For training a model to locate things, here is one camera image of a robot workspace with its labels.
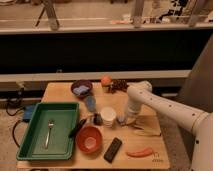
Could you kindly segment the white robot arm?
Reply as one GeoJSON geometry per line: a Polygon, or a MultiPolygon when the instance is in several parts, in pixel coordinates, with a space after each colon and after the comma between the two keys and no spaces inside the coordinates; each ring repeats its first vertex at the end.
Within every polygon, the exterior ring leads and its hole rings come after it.
{"type": "Polygon", "coordinates": [[[169,117],[195,136],[190,171],[213,171],[213,113],[157,96],[148,81],[130,84],[127,95],[127,117],[136,117],[142,105],[169,117]]]}

